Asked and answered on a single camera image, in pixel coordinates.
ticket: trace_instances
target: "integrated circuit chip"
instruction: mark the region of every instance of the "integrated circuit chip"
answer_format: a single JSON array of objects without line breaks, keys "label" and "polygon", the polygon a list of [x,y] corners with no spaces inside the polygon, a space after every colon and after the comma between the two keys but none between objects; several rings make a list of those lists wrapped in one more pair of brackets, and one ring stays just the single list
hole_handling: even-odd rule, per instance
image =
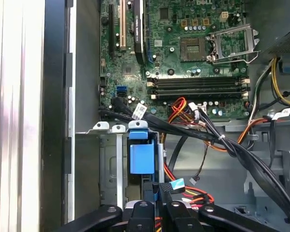
[{"label": "integrated circuit chip", "polygon": [[122,65],[122,75],[123,76],[132,76],[135,72],[134,64],[123,64]]},{"label": "integrated circuit chip", "polygon": [[167,20],[169,19],[169,8],[164,7],[160,8],[160,20]]},{"label": "integrated circuit chip", "polygon": [[206,60],[204,38],[181,38],[180,39],[181,61],[203,61]]}]

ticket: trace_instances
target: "wire bundle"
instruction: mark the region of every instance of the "wire bundle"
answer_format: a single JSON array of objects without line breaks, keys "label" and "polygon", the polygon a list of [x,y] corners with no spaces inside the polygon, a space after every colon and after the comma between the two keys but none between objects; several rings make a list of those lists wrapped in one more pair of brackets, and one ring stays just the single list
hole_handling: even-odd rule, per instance
[{"label": "wire bundle", "polygon": [[274,97],[278,102],[282,103],[283,105],[290,106],[290,101],[287,100],[280,92],[277,84],[277,78],[276,78],[276,67],[277,67],[278,58],[274,59],[274,62],[272,63],[272,89],[274,89]]},{"label": "wire bundle", "polygon": [[[103,115],[113,116],[118,119],[125,119],[126,122],[128,118],[131,118],[132,111],[119,98],[115,98],[112,105],[115,110],[120,111],[123,114],[107,111],[105,109],[101,109],[100,113]],[[284,211],[290,223],[290,197],[281,183],[277,180],[275,174],[255,154],[248,151],[237,142],[221,135],[202,110],[199,110],[199,114],[200,120],[206,123],[206,128],[209,132],[180,128],[149,113],[144,114],[143,120],[146,120],[148,125],[151,128],[154,128],[154,130],[157,129],[157,131],[163,133],[193,137],[210,142],[211,144],[218,143],[223,145],[229,155],[238,158],[240,163],[251,173],[262,190]],[[174,177],[171,173],[168,173],[166,168],[165,171],[171,178]]]}]

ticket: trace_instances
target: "blue plastic latch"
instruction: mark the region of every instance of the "blue plastic latch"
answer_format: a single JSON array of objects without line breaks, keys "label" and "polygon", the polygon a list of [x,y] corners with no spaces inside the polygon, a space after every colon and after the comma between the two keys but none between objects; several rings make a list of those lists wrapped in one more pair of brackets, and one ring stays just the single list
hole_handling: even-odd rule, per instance
[{"label": "blue plastic latch", "polygon": [[130,173],[153,174],[155,155],[153,144],[130,145]]},{"label": "blue plastic latch", "polygon": [[129,139],[148,139],[148,130],[131,130]]},{"label": "blue plastic latch", "polygon": [[172,181],[170,183],[171,183],[172,188],[174,190],[185,187],[185,182],[184,182],[184,179],[183,178],[180,178],[178,180]]}]

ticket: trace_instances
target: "expansion slot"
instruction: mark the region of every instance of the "expansion slot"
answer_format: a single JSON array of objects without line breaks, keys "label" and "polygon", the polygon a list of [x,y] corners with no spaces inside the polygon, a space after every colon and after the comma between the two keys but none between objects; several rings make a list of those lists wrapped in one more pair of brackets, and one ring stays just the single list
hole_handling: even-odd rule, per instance
[{"label": "expansion slot", "polygon": [[108,5],[108,20],[109,20],[109,40],[108,40],[108,53],[112,59],[115,57],[115,32],[114,32],[114,5]]},{"label": "expansion slot", "polygon": [[143,0],[134,1],[134,51],[139,64],[145,64],[144,31],[143,31]]},{"label": "expansion slot", "polygon": [[120,49],[126,50],[126,1],[120,0]]}]

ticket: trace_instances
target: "sata port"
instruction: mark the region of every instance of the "sata port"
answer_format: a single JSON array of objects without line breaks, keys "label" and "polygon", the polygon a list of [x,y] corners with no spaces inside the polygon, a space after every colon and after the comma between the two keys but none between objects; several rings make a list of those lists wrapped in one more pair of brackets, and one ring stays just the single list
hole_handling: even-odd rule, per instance
[{"label": "sata port", "polygon": [[128,91],[128,87],[127,86],[117,86],[116,91],[117,92]]}]

